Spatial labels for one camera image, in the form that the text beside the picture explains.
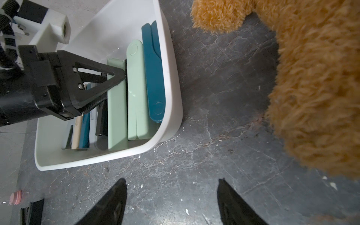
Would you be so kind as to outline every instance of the fuzzy fur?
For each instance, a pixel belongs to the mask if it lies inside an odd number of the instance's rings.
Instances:
[[[266,112],[303,165],[360,177],[360,1],[194,0],[194,27],[231,32],[256,12],[276,31],[279,65]]]

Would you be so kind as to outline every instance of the white plastic bin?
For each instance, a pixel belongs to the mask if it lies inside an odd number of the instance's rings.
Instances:
[[[166,18],[158,0],[112,0],[86,25],[64,50],[106,63],[107,57],[125,59],[126,48],[134,39],[142,41],[141,27],[157,21],[166,107],[161,126],[145,144],[110,152],[108,150],[62,150],[62,136],[67,122],[54,116],[38,119],[35,163],[39,170],[83,166],[133,156],[153,149],[175,135],[183,118],[179,77],[174,48]]]

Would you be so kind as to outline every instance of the gray marble floor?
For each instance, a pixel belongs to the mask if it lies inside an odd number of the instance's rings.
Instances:
[[[105,1],[42,4],[68,14],[76,29]],[[274,32],[252,14],[236,32],[204,33],[192,28],[191,5],[161,0],[183,99],[178,133],[141,158],[38,171],[36,121],[29,121],[17,182],[24,196],[11,224],[41,198],[43,225],[75,224],[120,177],[129,184],[123,224],[221,224],[216,188],[223,177],[270,225],[359,224],[360,184],[301,167],[262,118],[275,84]]]
[[[9,197],[16,191],[26,125],[27,121],[0,127],[0,221],[4,225],[10,223]]]

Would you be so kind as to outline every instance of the black cable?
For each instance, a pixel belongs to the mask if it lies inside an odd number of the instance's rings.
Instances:
[[[5,14],[14,18],[19,7],[20,5],[15,0],[8,0],[2,6],[2,9]],[[7,16],[0,14],[0,32],[4,35],[14,36],[14,31],[9,24],[10,22],[11,21]],[[15,38],[9,36],[5,37],[5,45],[16,48]],[[0,68],[1,80],[7,80],[21,75],[21,69],[15,62],[17,58],[18,54],[16,49],[6,48],[4,51],[0,44],[0,66],[2,67]]]

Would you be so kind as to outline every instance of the screw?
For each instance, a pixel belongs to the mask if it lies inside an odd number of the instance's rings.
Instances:
[[[18,25],[18,28],[20,30],[22,30],[22,31],[26,30],[26,27],[24,25],[21,25],[21,24]]]

